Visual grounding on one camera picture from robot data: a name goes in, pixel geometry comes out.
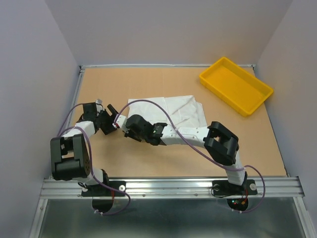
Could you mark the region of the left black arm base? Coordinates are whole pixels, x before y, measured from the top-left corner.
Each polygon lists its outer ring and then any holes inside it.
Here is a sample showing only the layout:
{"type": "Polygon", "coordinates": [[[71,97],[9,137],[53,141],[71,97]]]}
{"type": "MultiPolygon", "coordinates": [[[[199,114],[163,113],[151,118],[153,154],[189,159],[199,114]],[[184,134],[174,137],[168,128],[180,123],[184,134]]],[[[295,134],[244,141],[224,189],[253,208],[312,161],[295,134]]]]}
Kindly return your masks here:
{"type": "MultiPolygon", "coordinates": [[[[119,190],[119,187],[123,185],[126,187],[126,181],[124,180],[110,180],[109,186],[119,190]]],[[[82,197],[111,197],[111,190],[105,188],[99,184],[87,185],[85,188],[82,187],[82,197]]]]}

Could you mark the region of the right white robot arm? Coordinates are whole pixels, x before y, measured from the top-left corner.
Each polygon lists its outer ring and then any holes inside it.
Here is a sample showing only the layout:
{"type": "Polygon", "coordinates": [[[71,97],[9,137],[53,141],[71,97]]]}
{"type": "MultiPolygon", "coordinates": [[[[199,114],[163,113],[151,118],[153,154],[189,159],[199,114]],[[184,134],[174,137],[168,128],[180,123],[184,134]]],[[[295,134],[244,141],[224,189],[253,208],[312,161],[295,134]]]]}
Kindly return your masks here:
{"type": "Polygon", "coordinates": [[[229,190],[240,193],[246,189],[247,172],[240,160],[239,139],[221,123],[213,121],[205,127],[174,128],[162,122],[151,124],[140,115],[132,115],[119,119],[117,124],[126,137],[153,146],[191,145],[193,148],[205,148],[211,160],[224,167],[229,190]]]}

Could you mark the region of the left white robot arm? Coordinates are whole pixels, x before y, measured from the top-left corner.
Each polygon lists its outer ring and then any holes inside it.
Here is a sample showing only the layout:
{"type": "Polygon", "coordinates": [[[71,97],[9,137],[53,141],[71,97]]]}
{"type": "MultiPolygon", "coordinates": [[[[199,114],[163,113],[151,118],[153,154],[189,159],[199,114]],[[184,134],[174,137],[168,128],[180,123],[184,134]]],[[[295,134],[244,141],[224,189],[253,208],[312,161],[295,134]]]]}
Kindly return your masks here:
{"type": "Polygon", "coordinates": [[[93,186],[98,195],[106,195],[109,179],[103,169],[93,167],[88,139],[99,130],[105,135],[114,132],[112,123],[118,111],[111,104],[104,109],[100,101],[80,105],[83,113],[74,127],[60,131],[50,141],[52,176],[55,180],[77,181],[84,188],[93,186]]]}

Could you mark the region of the white long sleeve shirt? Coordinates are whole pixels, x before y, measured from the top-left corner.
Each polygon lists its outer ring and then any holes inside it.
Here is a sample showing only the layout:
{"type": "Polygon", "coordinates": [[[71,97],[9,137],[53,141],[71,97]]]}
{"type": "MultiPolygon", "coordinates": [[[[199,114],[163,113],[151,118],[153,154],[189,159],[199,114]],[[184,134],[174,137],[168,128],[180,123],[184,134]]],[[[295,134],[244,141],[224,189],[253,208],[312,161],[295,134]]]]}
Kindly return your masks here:
{"type": "MultiPolygon", "coordinates": [[[[161,106],[177,128],[207,126],[203,105],[197,102],[193,95],[154,97],[148,100],[161,106]]],[[[170,121],[164,111],[151,103],[142,101],[129,106],[128,116],[140,115],[151,124],[157,122],[169,124],[170,121]]]]}

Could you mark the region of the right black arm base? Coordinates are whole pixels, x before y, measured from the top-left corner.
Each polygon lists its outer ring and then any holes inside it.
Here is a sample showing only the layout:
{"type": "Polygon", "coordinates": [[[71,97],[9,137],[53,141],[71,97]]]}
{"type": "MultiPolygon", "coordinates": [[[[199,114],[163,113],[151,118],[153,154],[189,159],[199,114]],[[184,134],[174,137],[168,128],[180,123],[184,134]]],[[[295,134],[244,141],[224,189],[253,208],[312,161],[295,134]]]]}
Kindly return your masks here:
{"type": "Polygon", "coordinates": [[[235,185],[228,180],[214,180],[212,182],[212,193],[215,196],[234,196],[234,195],[257,195],[257,186],[253,179],[248,179],[243,185],[235,185]]]}

